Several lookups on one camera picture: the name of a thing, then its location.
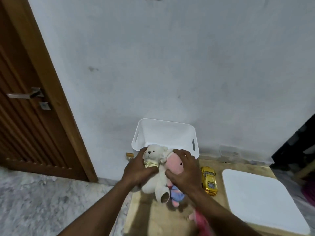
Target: gold toy car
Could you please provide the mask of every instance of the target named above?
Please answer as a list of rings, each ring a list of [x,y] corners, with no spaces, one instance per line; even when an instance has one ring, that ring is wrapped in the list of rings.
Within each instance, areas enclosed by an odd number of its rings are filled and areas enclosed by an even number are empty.
[[[202,173],[202,187],[212,196],[218,193],[217,185],[215,182],[215,171],[210,167],[201,167]]]

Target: door handle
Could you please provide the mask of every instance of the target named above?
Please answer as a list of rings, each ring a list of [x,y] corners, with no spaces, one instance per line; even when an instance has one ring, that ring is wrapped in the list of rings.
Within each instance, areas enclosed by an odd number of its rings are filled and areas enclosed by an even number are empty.
[[[7,96],[9,98],[23,98],[23,99],[31,99],[34,97],[44,97],[41,88],[31,87],[31,93],[8,93]]]

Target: plush toy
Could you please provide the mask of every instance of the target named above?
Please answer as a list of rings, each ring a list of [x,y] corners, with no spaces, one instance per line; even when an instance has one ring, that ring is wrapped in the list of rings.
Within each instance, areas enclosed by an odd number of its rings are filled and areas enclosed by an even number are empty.
[[[146,167],[157,166],[159,173],[152,176],[142,187],[141,190],[145,194],[155,193],[158,202],[166,203],[169,200],[169,188],[166,187],[167,177],[165,175],[165,168],[162,164],[167,157],[169,150],[167,147],[160,145],[149,145],[143,155],[144,164]]]
[[[171,152],[166,159],[166,163],[165,163],[165,169],[169,169],[173,174],[180,174],[183,172],[184,170],[184,165],[181,161],[181,159],[179,158],[179,156],[174,153]],[[172,205],[174,207],[178,207],[179,206],[179,202],[181,202],[185,195],[183,192],[181,192],[176,186],[174,186],[174,184],[167,179],[167,186],[169,188],[171,188],[171,199],[172,199]]]
[[[212,229],[209,226],[207,219],[203,216],[202,213],[195,210],[191,215],[189,215],[190,220],[194,220],[196,226],[199,230],[198,236],[212,236]]]

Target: door frame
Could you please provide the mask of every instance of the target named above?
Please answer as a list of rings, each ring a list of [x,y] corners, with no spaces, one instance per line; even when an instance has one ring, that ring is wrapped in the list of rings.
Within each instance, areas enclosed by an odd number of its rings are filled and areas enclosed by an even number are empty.
[[[0,0],[15,27],[89,181],[98,182],[91,159],[46,49],[28,0]]]

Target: pink toy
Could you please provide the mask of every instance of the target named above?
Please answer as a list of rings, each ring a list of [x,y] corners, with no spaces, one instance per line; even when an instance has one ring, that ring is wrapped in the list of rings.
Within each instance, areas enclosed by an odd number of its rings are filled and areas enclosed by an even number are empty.
[[[213,233],[207,219],[199,211],[195,210],[190,216],[190,220],[194,220],[199,230],[198,236],[212,236]]]
[[[173,174],[178,175],[184,171],[184,165],[179,156],[172,152],[167,156],[165,169],[169,169]],[[167,186],[171,189],[172,205],[178,207],[179,202],[184,199],[185,195],[169,179],[167,179]]]

